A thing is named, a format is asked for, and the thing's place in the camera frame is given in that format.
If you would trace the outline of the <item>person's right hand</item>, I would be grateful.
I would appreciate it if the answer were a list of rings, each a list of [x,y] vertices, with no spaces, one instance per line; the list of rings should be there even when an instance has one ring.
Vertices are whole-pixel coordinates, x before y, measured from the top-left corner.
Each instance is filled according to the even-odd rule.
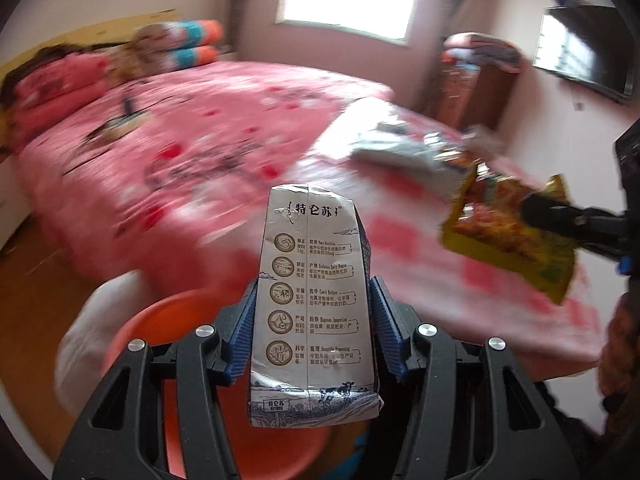
[[[597,367],[602,406],[608,415],[616,413],[639,374],[639,330],[628,308],[628,294],[620,296],[606,329],[606,343]]]

